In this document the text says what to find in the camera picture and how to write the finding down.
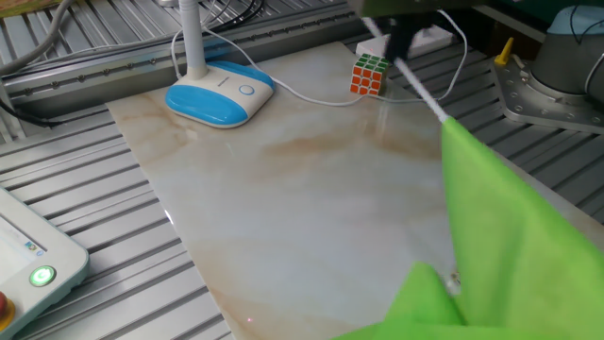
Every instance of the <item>white device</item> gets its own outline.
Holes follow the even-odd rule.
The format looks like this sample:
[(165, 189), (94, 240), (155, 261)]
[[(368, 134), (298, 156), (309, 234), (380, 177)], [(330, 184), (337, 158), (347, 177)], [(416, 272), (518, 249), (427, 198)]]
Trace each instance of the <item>white device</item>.
[[(386, 52), (386, 45), (390, 39), (390, 34), (381, 36), (379, 38), (370, 39), (365, 42), (359, 42), (357, 44), (357, 56), (362, 56), (363, 53), (384, 57)], [(409, 49), (409, 58), (415, 58), (426, 53), (436, 51), (443, 47), (447, 47), (453, 41), (453, 34), (434, 25), (431, 28), (422, 29), (415, 37)]]
[(232, 62), (207, 65), (199, 5), (195, 0), (180, 0), (179, 4), (187, 75), (170, 87), (166, 105), (176, 114), (215, 128), (244, 124), (273, 94), (273, 80), (261, 71)]
[(0, 188), (0, 340), (88, 274), (88, 251)]

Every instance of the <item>blue and white lamp base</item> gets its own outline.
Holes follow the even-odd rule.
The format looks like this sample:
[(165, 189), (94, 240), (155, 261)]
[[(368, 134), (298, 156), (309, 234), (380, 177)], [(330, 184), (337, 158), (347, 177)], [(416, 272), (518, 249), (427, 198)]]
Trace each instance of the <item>blue and white lamp base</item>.
[(234, 128), (247, 122), (274, 90), (273, 80), (261, 71), (214, 61), (202, 78), (177, 81), (165, 100), (176, 114), (214, 128)]

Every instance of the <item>green button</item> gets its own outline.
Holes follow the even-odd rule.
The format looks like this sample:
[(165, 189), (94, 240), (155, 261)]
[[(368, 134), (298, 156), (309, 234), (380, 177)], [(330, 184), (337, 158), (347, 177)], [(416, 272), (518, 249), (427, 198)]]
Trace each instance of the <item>green button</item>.
[(55, 279), (57, 272), (49, 265), (43, 265), (34, 270), (29, 276), (29, 282), (36, 287), (42, 287)]

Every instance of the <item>cube sticker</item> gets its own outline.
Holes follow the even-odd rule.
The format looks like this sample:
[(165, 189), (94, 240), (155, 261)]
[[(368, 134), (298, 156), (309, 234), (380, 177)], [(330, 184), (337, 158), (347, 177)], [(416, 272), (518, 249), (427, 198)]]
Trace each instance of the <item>cube sticker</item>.
[(388, 65), (384, 58), (363, 54), (352, 68), (350, 92), (361, 95), (383, 94)]

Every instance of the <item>green cloth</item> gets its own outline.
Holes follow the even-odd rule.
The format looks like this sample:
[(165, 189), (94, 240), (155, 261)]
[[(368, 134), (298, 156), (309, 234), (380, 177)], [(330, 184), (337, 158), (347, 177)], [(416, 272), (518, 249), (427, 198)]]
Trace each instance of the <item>green cloth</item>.
[(604, 258), (453, 118), (443, 123), (452, 298), (417, 263), (383, 322), (334, 340), (604, 339)]

